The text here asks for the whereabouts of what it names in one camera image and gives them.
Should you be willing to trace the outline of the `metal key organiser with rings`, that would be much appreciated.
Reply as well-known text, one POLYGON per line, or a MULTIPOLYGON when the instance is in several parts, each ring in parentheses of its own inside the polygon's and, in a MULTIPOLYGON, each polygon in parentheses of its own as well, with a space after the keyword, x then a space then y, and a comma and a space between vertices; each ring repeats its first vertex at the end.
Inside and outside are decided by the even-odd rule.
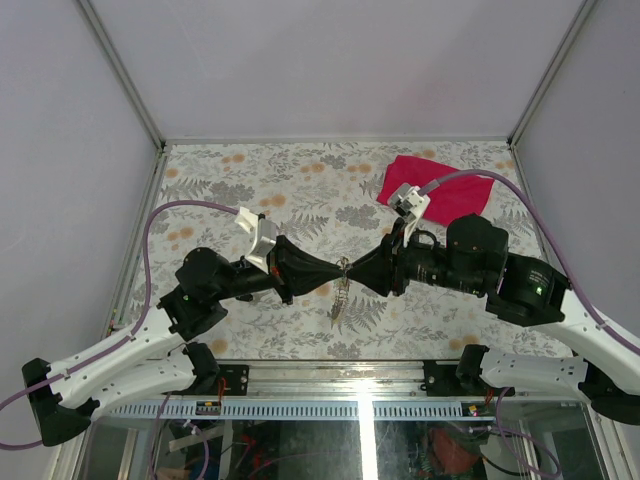
POLYGON ((342 257, 338 261, 341 269, 341 277, 334 284, 334 300, 330 309, 329 318, 331 325, 335 326, 340 321, 349 302, 350 280, 347 273, 351 267, 351 263, 347 257, 342 257))

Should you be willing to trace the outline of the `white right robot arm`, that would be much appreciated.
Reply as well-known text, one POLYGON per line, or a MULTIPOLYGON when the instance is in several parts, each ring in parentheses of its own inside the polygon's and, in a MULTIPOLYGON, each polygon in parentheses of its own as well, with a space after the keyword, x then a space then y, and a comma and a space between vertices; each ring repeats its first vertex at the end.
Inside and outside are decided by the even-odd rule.
POLYGON ((347 272, 381 296, 402 295, 411 282, 483 298, 485 309, 511 325, 532 328, 567 345, 566 358, 508 354, 472 344, 464 348, 455 378, 467 394, 533 390, 579 399, 600 415, 639 422, 639 358, 617 345, 581 306, 569 280, 542 260, 509 252, 508 234, 467 215, 453 221, 444 244, 405 236, 397 221, 380 245, 347 272))

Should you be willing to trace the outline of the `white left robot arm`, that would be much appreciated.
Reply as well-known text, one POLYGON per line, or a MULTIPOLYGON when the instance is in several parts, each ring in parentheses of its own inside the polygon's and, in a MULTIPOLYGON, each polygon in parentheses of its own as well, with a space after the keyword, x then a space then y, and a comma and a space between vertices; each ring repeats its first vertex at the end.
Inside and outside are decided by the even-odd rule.
POLYGON ((247 259, 230 262, 214 250, 192 250, 176 272, 177 285, 141 323, 65 360, 35 358, 22 367, 40 444, 60 445, 107 412, 148 396, 208 394, 220 368, 197 342, 227 314, 226 299, 246 300, 275 291, 283 303, 341 276, 340 267, 317 259, 278 236, 265 268, 247 259))

